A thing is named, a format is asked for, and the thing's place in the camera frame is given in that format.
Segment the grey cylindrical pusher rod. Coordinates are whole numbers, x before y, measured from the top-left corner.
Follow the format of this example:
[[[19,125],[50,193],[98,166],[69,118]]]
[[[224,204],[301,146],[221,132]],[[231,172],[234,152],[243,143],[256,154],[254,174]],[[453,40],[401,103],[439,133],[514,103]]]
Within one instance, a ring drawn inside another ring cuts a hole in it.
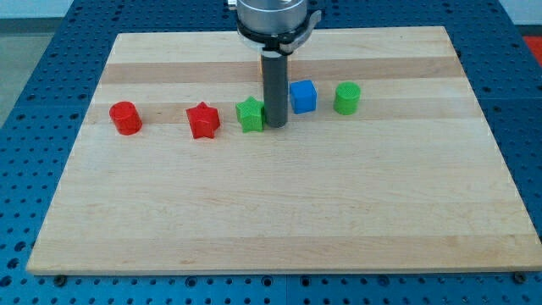
[[[286,56],[261,56],[265,121],[281,128],[288,121],[289,81]]]

